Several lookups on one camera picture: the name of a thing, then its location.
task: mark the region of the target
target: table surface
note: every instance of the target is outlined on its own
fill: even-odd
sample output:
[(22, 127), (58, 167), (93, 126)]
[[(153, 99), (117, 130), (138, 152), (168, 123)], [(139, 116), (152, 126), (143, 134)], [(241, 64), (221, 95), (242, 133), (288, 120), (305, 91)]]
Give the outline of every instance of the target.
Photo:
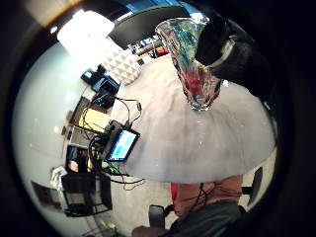
[[(251, 170), (276, 145), (266, 109), (242, 86), (222, 85), (207, 112), (194, 112), (170, 55), (143, 65), (139, 78), (122, 86), (118, 97), (142, 105), (142, 115), (132, 127), (140, 139), (124, 164), (134, 177), (186, 184), (217, 181)], [(127, 104), (135, 118), (135, 102)], [(126, 121), (127, 109), (120, 101), (111, 117)]]

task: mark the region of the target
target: person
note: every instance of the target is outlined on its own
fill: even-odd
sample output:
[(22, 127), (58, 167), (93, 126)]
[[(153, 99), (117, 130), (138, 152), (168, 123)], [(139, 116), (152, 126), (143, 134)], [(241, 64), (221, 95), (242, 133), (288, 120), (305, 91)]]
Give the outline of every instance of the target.
[(171, 184), (174, 211), (179, 218), (169, 230), (138, 226), (132, 237), (220, 236), (241, 216), (241, 175), (205, 184)]

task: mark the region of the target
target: glass vase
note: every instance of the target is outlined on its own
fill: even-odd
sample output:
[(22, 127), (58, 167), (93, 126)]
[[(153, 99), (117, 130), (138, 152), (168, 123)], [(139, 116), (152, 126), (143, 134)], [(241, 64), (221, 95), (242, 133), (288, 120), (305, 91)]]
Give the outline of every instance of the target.
[(209, 67), (195, 60), (198, 37), (205, 22), (190, 18), (170, 19), (156, 27), (156, 34), (171, 54), (184, 93), (193, 110), (207, 111), (219, 95), (221, 80)]

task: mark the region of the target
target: wall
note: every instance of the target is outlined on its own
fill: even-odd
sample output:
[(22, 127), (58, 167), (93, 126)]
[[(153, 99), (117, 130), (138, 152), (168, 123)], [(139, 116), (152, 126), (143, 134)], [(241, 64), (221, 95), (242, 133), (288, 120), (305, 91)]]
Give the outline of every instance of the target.
[(17, 169), (24, 186), (44, 218), (63, 236), (81, 236), (94, 228), (92, 217), (70, 218), (40, 205), (31, 181), (50, 187), (51, 168), (64, 165), (66, 115), (74, 110), (86, 84), (86, 68), (57, 43), (33, 65), (20, 89), (12, 123)]

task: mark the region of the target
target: desk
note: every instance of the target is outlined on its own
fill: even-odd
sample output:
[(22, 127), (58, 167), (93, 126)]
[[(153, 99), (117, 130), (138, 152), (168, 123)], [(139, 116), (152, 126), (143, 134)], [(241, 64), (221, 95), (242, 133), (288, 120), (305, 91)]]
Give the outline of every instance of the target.
[[(191, 110), (170, 55), (141, 67), (118, 97), (136, 99), (142, 116), (133, 124), (140, 139), (124, 168), (134, 177), (174, 183), (200, 183), (244, 174), (273, 152), (274, 128), (260, 100), (239, 85), (221, 86), (210, 110)], [(131, 118), (138, 113), (128, 102)], [(112, 119), (125, 122), (118, 101)]]

